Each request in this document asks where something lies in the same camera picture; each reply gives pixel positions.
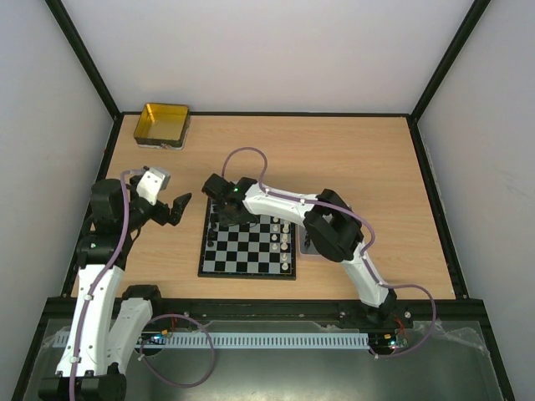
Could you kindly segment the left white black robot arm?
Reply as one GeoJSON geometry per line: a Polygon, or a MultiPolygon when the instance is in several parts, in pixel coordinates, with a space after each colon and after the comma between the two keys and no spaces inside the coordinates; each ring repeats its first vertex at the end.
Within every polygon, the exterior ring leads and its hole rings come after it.
{"type": "Polygon", "coordinates": [[[69,338],[55,372],[38,388],[42,400],[122,400],[126,369],[142,329],[161,305],[156,285],[127,288],[118,317],[115,296],[127,257],[148,221],[177,226],[191,200],[167,205],[158,195],[170,176],[158,169],[131,170],[130,179],[104,179],[91,187],[89,232],[76,247],[79,290],[69,338]]]}

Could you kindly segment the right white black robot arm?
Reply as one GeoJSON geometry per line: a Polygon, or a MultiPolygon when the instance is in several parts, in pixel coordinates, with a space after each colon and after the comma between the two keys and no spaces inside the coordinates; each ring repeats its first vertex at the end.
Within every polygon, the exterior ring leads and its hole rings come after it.
{"type": "Polygon", "coordinates": [[[366,321],[383,327],[393,318],[395,291],[386,286],[369,258],[362,222],[335,191],[298,194],[252,178],[233,183],[213,174],[202,192],[215,202],[221,222],[242,224],[270,216],[301,226],[319,255],[341,264],[357,290],[366,321]]]}

